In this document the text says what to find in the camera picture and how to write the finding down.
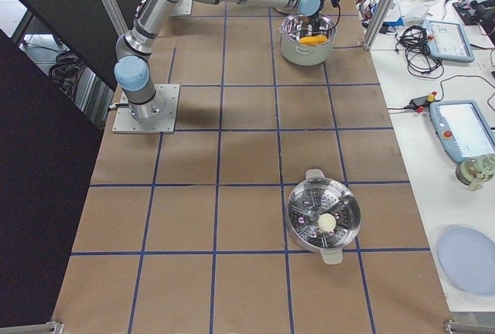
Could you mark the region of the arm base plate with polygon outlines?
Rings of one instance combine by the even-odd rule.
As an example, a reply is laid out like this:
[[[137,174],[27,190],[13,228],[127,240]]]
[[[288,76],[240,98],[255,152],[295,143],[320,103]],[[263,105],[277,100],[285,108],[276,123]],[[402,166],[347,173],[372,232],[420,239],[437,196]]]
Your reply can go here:
[[[116,111],[115,134],[173,134],[180,94],[179,84],[156,84],[155,96],[146,104],[133,104],[125,94],[110,109]]]
[[[188,17],[193,10],[192,0],[179,0],[170,13],[171,17]]]

